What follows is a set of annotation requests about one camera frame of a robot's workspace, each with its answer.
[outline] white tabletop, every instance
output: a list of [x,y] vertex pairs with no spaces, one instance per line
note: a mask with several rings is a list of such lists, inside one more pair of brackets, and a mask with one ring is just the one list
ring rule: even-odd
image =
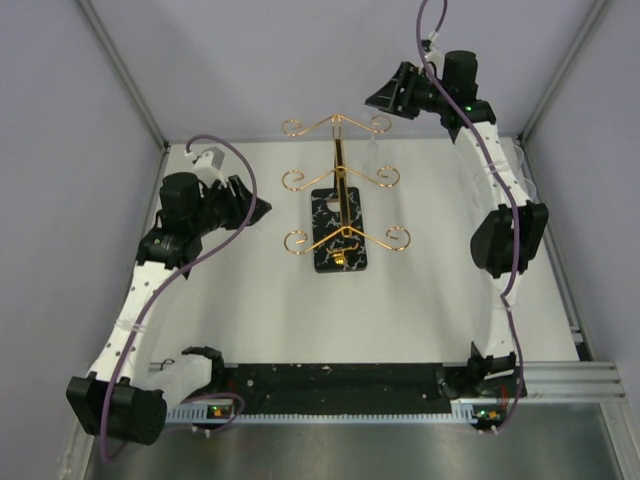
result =
[[[221,350],[228,363],[466,361],[491,287],[469,252],[483,214],[474,207],[463,161],[446,139],[379,139],[377,145],[345,141],[350,168],[374,175],[393,165],[402,176],[391,189],[349,176],[349,185],[360,189],[365,231],[384,239],[387,228],[401,225],[413,241],[403,252],[367,242],[367,269],[335,274],[316,273],[311,253],[294,256],[283,246],[292,230],[311,236],[310,191],[331,187],[332,178],[297,193],[280,180],[290,169],[303,170],[308,179],[330,170],[332,143],[236,145],[273,210],[192,271],[167,312],[154,360],[207,345]],[[183,145],[172,146],[167,174],[190,168],[183,152]],[[250,188],[230,152],[223,171],[240,174]],[[229,234],[206,236],[205,251]],[[523,277],[514,315],[526,361],[577,360],[542,245]]]

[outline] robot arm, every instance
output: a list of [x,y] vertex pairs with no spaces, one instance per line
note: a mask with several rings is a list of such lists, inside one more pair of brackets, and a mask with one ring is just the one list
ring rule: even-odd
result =
[[415,65],[402,62],[393,78],[366,104],[385,113],[413,120],[424,110],[440,116],[458,152],[477,181],[480,202],[489,212],[478,226],[470,242],[471,257],[475,265],[486,270],[493,284],[493,308],[485,323],[478,329],[472,344],[471,363],[480,365],[476,380],[481,382],[495,374],[512,373],[515,353],[500,292],[508,282],[513,260],[513,214],[503,190],[496,185],[494,171],[498,171],[513,194],[521,225],[518,277],[509,294],[515,302],[520,276],[536,255],[548,219],[544,204],[535,204],[515,177],[500,144],[496,117],[488,102],[477,98],[475,83],[478,64],[472,52],[453,51],[444,58],[434,45],[437,34],[422,42],[425,59],[434,75],[441,75],[440,83],[455,102],[465,111],[485,141],[494,165],[489,166],[473,132],[449,105],[428,76]]
[[[136,336],[111,399],[109,437],[153,443],[164,427],[167,411],[215,380],[222,357],[207,347],[187,348],[174,364],[150,372],[151,355],[166,318],[164,311],[188,281],[188,272],[168,285],[140,324],[135,321],[155,290],[198,257],[202,236],[218,228],[235,230],[246,217],[252,194],[239,177],[227,179],[221,174],[223,158],[218,148],[205,150],[191,172],[163,179],[161,209],[153,228],[138,245],[131,286],[113,331],[86,377],[73,377],[67,387],[69,403],[88,434],[100,433],[107,385],[132,330]],[[258,199],[249,225],[269,210],[271,205]]]

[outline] gold arm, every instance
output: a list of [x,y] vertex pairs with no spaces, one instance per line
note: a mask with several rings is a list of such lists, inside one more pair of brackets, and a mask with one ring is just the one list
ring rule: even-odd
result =
[[387,230],[387,237],[392,239],[392,240],[399,240],[399,238],[395,235],[392,234],[392,232],[396,232],[396,231],[401,231],[404,232],[407,236],[407,242],[401,246],[401,247],[392,247],[391,245],[387,245],[386,243],[378,240],[377,238],[374,238],[370,235],[367,235],[364,232],[361,232],[360,230],[358,230],[357,228],[354,228],[352,226],[346,226],[346,227],[342,227],[337,229],[335,232],[331,233],[330,235],[327,235],[326,237],[324,237],[322,240],[317,241],[316,243],[314,243],[313,245],[311,245],[309,248],[305,249],[305,250],[293,250],[292,248],[289,248],[289,245],[287,245],[287,240],[289,240],[289,237],[291,237],[292,235],[302,235],[302,240],[297,240],[295,243],[296,245],[299,245],[301,243],[305,243],[307,240],[309,240],[309,235],[306,234],[306,232],[303,232],[302,230],[294,230],[293,232],[289,232],[287,234],[286,237],[284,237],[284,248],[287,250],[287,252],[293,254],[293,255],[303,255],[305,253],[309,253],[313,250],[315,250],[316,248],[318,248],[320,245],[322,245],[323,243],[331,240],[333,237],[340,235],[341,233],[343,233],[345,230],[348,230],[350,233],[355,233],[356,235],[362,235],[364,238],[371,240],[372,242],[380,245],[381,247],[386,248],[387,250],[391,250],[393,252],[401,252],[403,250],[406,250],[409,245],[411,244],[411,234],[409,233],[409,230],[407,230],[404,227],[391,227],[389,230]]
[[373,125],[373,127],[369,127],[360,122],[356,122],[355,120],[352,120],[349,117],[345,117],[344,115],[340,115],[339,113],[336,113],[323,120],[320,120],[318,123],[314,123],[313,125],[307,128],[304,128],[304,125],[302,125],[302,122],[300,122],[300,120],[296,120],[295,118],[290,118],[282,122],[282,126],[281,126],[282,133],[284,133],[289,137],[301,137],[302,135],[305,135],[306,133],[309,133],[310,131],[315,130],[320,125],[328,122],[329,120],[331,120],[331,122],[333,123],[334,129],[337,128],[338,132],[340,133],[342,128],[341,126],[342,120],[346,120],[347,122],[353,125],[356,125],[366,130],[367,132],[371,132],[371,133],[385,133],[389,131],[389,129],[392,126],[391,119],[386,115],[375,115],[374,117],[372,117],[371,125]]
[[291,183],[295,183],[295,182],[300,182],[302,180],[304,180],[305,175],[304,172],[302,172],[301,170],[289,170],[288,172],[286,172],[283,176],[282,176],[282,186],[284,188],[286,188],[287,190],[291,191],[291,192],[299,192],[301,190],[304,190],[305,188],[310,187],[311,185],[314,185],[316,183],[318,183],[320,180],[327,178],[329,175],[331,175],[333,172],[336,171],[345,171],[345,172],[349,172],[349,173],[353,173],[354,175],[360,177],[360,178],[364,178],[365,180],[373,183],[374,185],[378,185],[379,187],[383,187],[383,188],[391,188],[393,186],[395,186],[399,181],[400,181],[400,172],[394,168],[394,167],[382,167],[380,169],[378,169],[378,171],[376,172],[376,175],[379,178],[389,178],[389,175],[385,174],[384,172],[388,172],[391,171],[393,173],[395,173],[396,175],[396,179],[393,182],[378,182],[376,180],[374,180],[371,177],[368,177],[367,175],[360,173],[356,170],[352,170],[349,167],[344,167],[344,166],[340,166],[340,167],[336,167],[333,168],[331,170],[329,170],[327,173],[323,173],[322,175],[320,175],[319,177],[316,177],[315,179],[311,180],[309,183],[302,185],[300,187],[293,187],[291,185],[287,185],[287,177],[291,176],[291,175],[297,175],[297,178],[291,180]]

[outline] wall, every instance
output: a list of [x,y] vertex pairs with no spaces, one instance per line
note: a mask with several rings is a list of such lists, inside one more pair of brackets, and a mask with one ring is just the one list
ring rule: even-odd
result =
[[[593,1],[457,0],[439,45],[477,52],[480,95],[519,133]],[[418,62],[419,0],[94,0],[170,140],[281,138],[291,117],[361,119],[402,60]],[[442,0],[425,11],[434,28]],[[445,132],[433,115],[403,134]]]
[[69,0],[0,2],[0,475],[53,478],[159,153]]
[[638,18],[613,2],[529,147],[596,353],[640,420]]

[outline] gold jewelry stand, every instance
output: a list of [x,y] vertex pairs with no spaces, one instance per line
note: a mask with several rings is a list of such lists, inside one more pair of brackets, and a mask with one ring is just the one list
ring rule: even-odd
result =
[[[316,271],[318,272],[353,271],[363,270],[366,268],[367,258],[364,239],[371,240],[381,247],[396,252],[405,250],[411,243],[411,234],[404,227],[391,227],[386,232],[387,238],[394,241],[398,241],[400,238],[393,232],[403,232],[406,236],[406,241],[400,246],[389,245],[364,233],[364,229],[362,228],[362,211],[360,207],[359,192],[357,188],[349,187],[347,185],[347,174],[350,173],[360,178],[364,178],[379,187],[391,188],[400,181],[400,172],[398,172],[394,167],[382,167],[376,172],[377,179],[373,179],[361,172],[348,168],[345,162],[342,140],[343,121],[356,125],[374,134],[384,133],[391,128],[391,119],[386,115],[376,115],[373,117],[371,119],[371,127],[339,114],[331,115],[330,117],[327,117],[307,128],[304,128],[302,123],[295,119],[286,120],[282,123],[282,131],[286,135],[290,137],[300,137],[312,130],[315,130],[320,125],[331,122],[331,133],[334,143],[334,168],[304,185],[295,185],[296,183],[303,181],[305,178],[304,173],[300,170],[289,170],[282,176],[282,185],[287,190],[299,192],[318,183],[324,178],[333,175],[333,189],[319,189],[312,192],[312,222],[314,228],[313,245],[305,248],[304,250],[295,250],[288,245],[288,240],[293,235],[302,236],[301,239],[295,241],[296,245],[306,243],[309,240],[309,235],[302,230],[292,231],[284,238],[284,247],[291,254],[303,255],[313,251],[314,264]],[[339,221],[334,218],[335,214],[332,214],[330,209],[326,206],[327,203],[332,202],[339,204]],[[322,218],[324,225],[320,225],[320,219],[316,217],[327,216],[328,218]],[[327,233],[326,230],[329,226],[335,226],[337,228],[334,231],[329,231],[329,233]],[[329,241],[332,242],[326,248],[325,257],[322,258],[322,252],[320,252],[318,248]]]

